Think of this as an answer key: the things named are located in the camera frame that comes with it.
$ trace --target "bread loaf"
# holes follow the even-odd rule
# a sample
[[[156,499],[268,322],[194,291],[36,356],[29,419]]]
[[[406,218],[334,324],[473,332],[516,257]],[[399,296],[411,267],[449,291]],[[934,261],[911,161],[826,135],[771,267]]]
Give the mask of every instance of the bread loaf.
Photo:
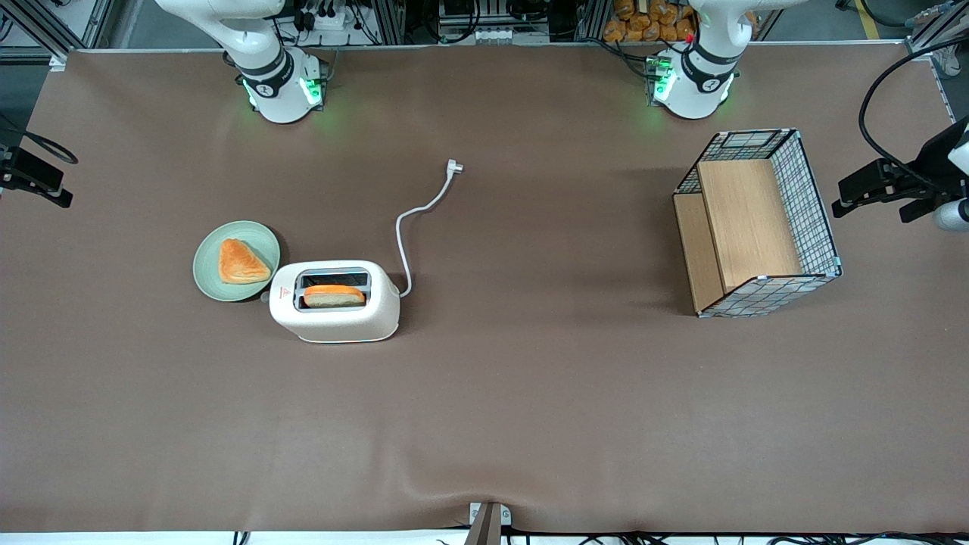
[[[633,0],[613,0],[612,8],[615,10],[615,16],[621,20],[629,20],[636,14],[636,4]]]
[[[219,246],[219,277],[227,284],[254,284],[272,276],[269,267],[239,239],[225,239]]]
[[[660,37],[660,23],[653,21],[642,31],[642,40],[644,42],[655,42]]]
[[[643,30],[649,28],[650,24],[652,24],[652,21],[649,19],[648,15],[646,14],[634,15],[633,18],[629,19],[629,30],[627,32],[632,32],[632,31],[642,32]]]
[[[673,24],[679,15],[679,9],[664,0],[652,0],[649,4],[649,18],[660,24]]]
[[[303,291],[303,302],[310,308],[336,308],[364,305],[366,297],[351,286],[310,286]]]
[[[626,21],[612,19],[606,23],[603,39],[607,42],[622,42],[626,36]]]
[[[666,40],[667,42],[676,41],[676,29],[672,25],[664,25],[660,27],[660,40]]]
[[[693,22],[690,19],[683,19],[676,24],[676,39],[679,42],[686,40],[686,37],[693,33]]]

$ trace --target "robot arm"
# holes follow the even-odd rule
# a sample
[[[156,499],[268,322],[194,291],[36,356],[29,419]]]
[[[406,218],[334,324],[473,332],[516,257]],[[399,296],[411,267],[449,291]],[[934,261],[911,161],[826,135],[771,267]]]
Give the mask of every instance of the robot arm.
[[[700,19],[697,35],[684,49],[660,53],[661,63],[669,68],[652,83],[653,101],[680,117],[707,117],[727,99],[736,62],[750,43],[753,27],[746,13],[789,8],[805,1],[690,0]]]
[[[323,107],[326,65],[299,48],[284,48],[265,17],[285,0],[156,0],[225,48],[242,73],[249,102],[263,117],[291,123]]]
[[[903,223],[932,213],[943,230],[969,231],[967,131],[969,117],[963,117],[926,142],[919,156],[906,164],[907,170],[879,158],[842,179],[838,182],[841,199],[831,204],[834,217],[872,203],[910,199],[898,210]]]
[[[285,0],[156,1],[166,12],[187,20],[211,36],[229,52],[238,66],[265,66],[282,48],[272,25],[263,17],[278,14]]]

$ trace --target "shelf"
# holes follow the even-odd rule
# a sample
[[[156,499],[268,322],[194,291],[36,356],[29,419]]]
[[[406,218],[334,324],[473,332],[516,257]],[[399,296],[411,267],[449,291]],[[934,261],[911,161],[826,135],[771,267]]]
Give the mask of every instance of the shelf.
[[[697,170],[725,293],[755,276],[803,273],[770,161],[702,161]]]
[[[676,223],[686,257],[686,273],[690,278],[693,308],[700,313],[724,296],[720,268],[713,250],[713,237],[706,218],[706,205],[700,193],[681,193],[672,196]]]

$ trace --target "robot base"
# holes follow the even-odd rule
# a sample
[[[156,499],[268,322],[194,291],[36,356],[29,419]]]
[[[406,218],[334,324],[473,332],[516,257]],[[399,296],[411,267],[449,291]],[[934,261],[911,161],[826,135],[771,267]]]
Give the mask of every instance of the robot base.
[[[295,66],[279,94],[267,98],[246,87],[253,108],[273,123],[292,123],[313,110],[321,110],[327,92],[327,75],[321,69],[320,59],[299,48],[286,51],[293,56]]]
[[[652,104],[662,104],[674,115],[686,119],[702,119],[714,113],[720,104],[727,100],[728,89],[734,77],[725,82],[717,91],[703,93],[697,85],[683,74],[682,55],[678,51],[667,49],[659,53],[660,61],[669,60],[669,68],[664,75],[650,85],[650,99]]]

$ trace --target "white power cord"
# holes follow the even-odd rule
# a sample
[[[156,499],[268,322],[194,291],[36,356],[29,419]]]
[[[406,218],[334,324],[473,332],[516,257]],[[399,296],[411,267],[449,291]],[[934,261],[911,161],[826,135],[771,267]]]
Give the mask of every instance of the white power cord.
[[[407,275],[407,289],[401,292],[400,297],[407,297],[411,293],[411,289],[414,288],[414,280],[411,279],[411,266],[407,263],[407,253],[404,251],[404,239],[400,236],[400,222],[404,220],[405,217],[424,211],[428,211],[437,204],[438,201],[444,197],[444,194],[448,192],[448,187],[451,185],[451,180],[454,179],[454,175],[459,175],[464,172],[464,165],[459,164],[453,159],[448,160],[448,179],[444,181],[444,186],[441,187],[441,191],[438,192],[437,196],[431,199],[430,203],[422,207],[411,208],[406,212],[397,216],[397,249],[400,250],[400,261],[404,263],[404,274]]]

